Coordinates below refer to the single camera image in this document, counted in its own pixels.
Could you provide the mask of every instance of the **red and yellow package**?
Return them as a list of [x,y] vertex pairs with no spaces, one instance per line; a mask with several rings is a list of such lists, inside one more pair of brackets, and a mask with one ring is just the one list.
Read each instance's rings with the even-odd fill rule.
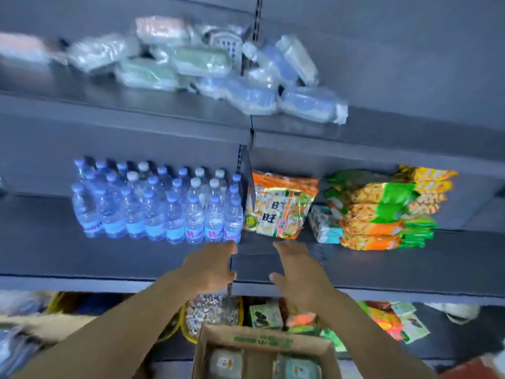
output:
[[398,165],[398,170],[405,174],[412,181],[433,180],[441,181],[458,175],[457,171],[453,170],[438,170],[423,167],[410,167],[407,165]]
[[398,315],[391,311],[378,310],[373,307],[369,307],[369,311],[370,317],[375,320],[375,323],[378,324],[382,330],[386,331],[397,341],[403,340],[401,336],[403,325]]
[[417,197],[416,202],[422,205],[432,205],[433,203],[441,203],[447,200],[445,193],[424,194]]
[[340,244],[358,251],[392,250],[400,244],[399,236],[347,235],[340,238]]
[[403,229],[401,221],[391,223],[340,222],[340,227],[345,234],[349,235],[397,235]]
[[256,202],[248,196],[244,229],[282,239],[295,239],[303,229],[310,206],[319,192],[317,178],[291,178],[252,173]]
[[440,209],[440,206],[438,203],[424,205],[416,201],[408,205],[407,208],[411,214],[435,214]]
[[446,191],[452,190],[452,181],[442,180],[442,181],[416,181],[416,187],[414,189],[421,195],[423,194],[434,194],[434,193],[445,193]]

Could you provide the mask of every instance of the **person's right hand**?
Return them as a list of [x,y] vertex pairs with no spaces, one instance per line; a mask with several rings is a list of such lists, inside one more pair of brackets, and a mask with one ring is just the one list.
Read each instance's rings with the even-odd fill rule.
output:
[[305,243],[274,242],[274,247],[281,257],[284,276],[271,273],[270,280],[300,311],[319,314],[336,292],[323,267],[309,254]]

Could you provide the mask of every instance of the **white bottle cap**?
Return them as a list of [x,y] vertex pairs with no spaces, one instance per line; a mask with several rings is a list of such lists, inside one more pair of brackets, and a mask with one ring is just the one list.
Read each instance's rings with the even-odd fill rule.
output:
[[147,162],[139,162],[138,163],[138,170],[140,170],[140,171],[148,171],[149,170],[149,164]]
[[200,185],[201,185],[200,178],[198,177],[191,178],[191,187],[200,187]]
[[126,173],[126,178],[128,178],[130,182],[138,181],[138,173],[136,171],[129,171]]
[[205,177],[205,170],[204,168],[196,168],[194,169],[194,175],[196,175],[197,177]]

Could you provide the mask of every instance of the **bottle label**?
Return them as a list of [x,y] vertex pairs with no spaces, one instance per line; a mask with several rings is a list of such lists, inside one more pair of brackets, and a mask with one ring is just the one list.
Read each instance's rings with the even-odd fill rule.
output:
[[165,232],[165,228],[163,227],[163,223],[157,226],[146,226],[145,231],[150,236],[158,236]]
[[227,231],[226,229],[224,229],[224,239],[227,241],[237,242],[237,240],[240,238],[240,234],[242,234],[242,230],[241,231]]
[[130,234],[139,234],[145,230],[144,221],[139,221],[137,223],[127,223],[126,229]]
[[202,225],[199,229],[186,229],[186,236],[189,239],[195,240],[204,235],[204,226]]
[[84,232],[88,234],[99,232],[104,228],[104,225],[100,221],[81,223],[81,226]]
[[179,240],[184,236],[185,231],[185,227],[180,227],[179,229],[167,229],[167,238],[170,240]]
[[123,221],[104,223],[104,227],[107,234],[117,234],[118,232],[123,231],[125,228],[125,223]]
[[205,229],[205,236],[213,240],[215,238],[221,238],[223,236],[223,228],[221,229]]

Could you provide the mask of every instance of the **person's left hand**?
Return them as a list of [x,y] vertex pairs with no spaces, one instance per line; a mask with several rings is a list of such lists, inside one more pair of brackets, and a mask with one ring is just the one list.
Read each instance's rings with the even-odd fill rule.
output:
[[236,272],[228,269],[232,254],[237,254],[237,244],[233,241],[207,243],[186,257],[181,270],[195,284],[197,293],[216,293],[237,277]]

